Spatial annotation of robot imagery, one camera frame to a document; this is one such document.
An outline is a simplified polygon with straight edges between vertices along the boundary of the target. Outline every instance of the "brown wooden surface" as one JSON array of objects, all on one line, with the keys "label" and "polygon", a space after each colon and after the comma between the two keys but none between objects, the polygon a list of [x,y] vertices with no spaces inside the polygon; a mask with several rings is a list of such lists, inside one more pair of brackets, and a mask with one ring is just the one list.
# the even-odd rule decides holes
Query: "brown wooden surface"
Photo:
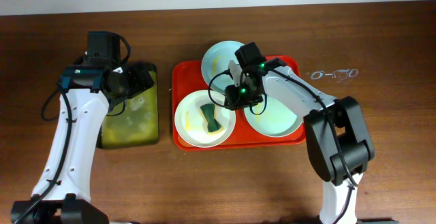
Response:
[{"label": "brown wooden surface", "polygon": [[[41,121],[40,108],[90,30],[124,35],[131,60],[158,68],[158,145],[95,153],[93,204],[112,220],[274,223],[318,214],[322,185],[305,144],[190,153],[172,142],[172,67],[233,39],[288,54],[310,84],[360,102],[376,157],[359,188],[359,219],[435,222],[436,2],[423,1],[0,17],[0,223],[42,173],[56,123]],[[342,82],[309,75],[348,68],[359,74]]]}]

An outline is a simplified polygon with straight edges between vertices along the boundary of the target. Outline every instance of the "yellow-green container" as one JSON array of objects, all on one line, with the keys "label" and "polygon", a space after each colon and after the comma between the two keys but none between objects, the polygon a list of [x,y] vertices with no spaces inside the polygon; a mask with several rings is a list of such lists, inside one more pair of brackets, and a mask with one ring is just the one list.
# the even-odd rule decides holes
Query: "yellow-green container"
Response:
[{"label": "yellow-green container", "polygon": [[[128,99],[125,111],[118,116],[107,116],[102,125],[102,136],[98,148],[115,149],[131,146],[145,146],[159,141],[159,120],[157,114],[157,70],[153,64],[146,64],[155,85],[135,97]],[[109,114],[117,114],[123,104],[115,106]]]}]

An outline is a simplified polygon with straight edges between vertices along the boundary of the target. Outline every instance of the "light blue bowl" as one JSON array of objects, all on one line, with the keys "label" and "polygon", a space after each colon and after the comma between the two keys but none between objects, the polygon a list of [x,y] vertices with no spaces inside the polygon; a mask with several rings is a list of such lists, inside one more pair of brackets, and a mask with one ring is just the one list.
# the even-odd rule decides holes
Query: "light blue bowl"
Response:
[{"label": "light blue bowl", "polygon": [[[239,64],[234,53],[243,45],[236,41],[222,41],[207,50],[202,60],[202,75],[207,85],[215,75],[228,69],[230,60]],[[224,94],[225,88],[231,84],[234,82],[229,75],[221,75],[213,80],[211,88]]]}]

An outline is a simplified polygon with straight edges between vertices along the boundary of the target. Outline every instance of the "white plate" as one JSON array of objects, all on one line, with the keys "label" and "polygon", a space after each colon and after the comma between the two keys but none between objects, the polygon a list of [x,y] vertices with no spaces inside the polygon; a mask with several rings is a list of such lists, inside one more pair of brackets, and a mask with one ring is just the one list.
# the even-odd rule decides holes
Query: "white plate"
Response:
[{"label": "white plate", "polygon": [[[264,102],[253,107],[253,112],[259,114],[264,109]],[[268,97],[265,112],[254,115],[250,108],[244,109],[245,118],[257,132],[270,137],[282,137],[297,130],[302,121],[280,101]]]},{"label": "white plate", "polygon": [[[219,104],[224,103],[224,96],[211,91],[212,98]],[[174,115],[177,133],[192,146],[208,148],[224,142],[233,132],[236,124],[236,114],[229,109],[215,106],[215,119],[224,127],[223,131],[209,135],[207,122],[202,116],[200,106],[212,103],[207,91],[196,91],[178,104]]]},{"label": "white plate", "polygon": [[[236,41],[222,41],[207,50],[202,60],[202,75],[207,85],[215,75],[228,69],[230,60],[239,64],[234,53],[243,45]],[[231,84],[234,82],[229,75],[221,75],[213,80],[211,88],[224,94],[225,88]]]}]

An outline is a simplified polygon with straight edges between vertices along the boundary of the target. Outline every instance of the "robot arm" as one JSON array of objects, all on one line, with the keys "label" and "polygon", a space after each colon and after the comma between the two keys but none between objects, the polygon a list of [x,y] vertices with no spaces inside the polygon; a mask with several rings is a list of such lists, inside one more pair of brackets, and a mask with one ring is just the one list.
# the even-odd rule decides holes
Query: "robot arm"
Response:
[{"label": "robot arm", "polygon": [[[357,184],[374,157],[357,101],[351,97],[339,100],[315,89],[282,60],[266,61],[254,43],[242,46],[235,55],[239,66],[234,62],[229,65],[235,85],[225,90],[226,107],[236,110],[254,106],[262,101],[263,94],[277,99],[303,119],[309,159],[323,180],[320,221],[356,223]],[[333,124],[344,127],[345,133],[336,135],[330,127]]]},{"label": "robot arm", "polygon": [[[123,60],[120,40],[128,51]],[[88,33],[87,55],[67,67],[59,80],[61,109],[50,155],[31,200],[14,202],[14,224],[59,223],[59,219],[62,223],[109,224],[108,217],[90,204],[97,137],[108,112],[119,103],[125,108],[126,99],[154,85],[150,74],[140,66],[120,68],[129,54],[123,37],[109,32]]]}]

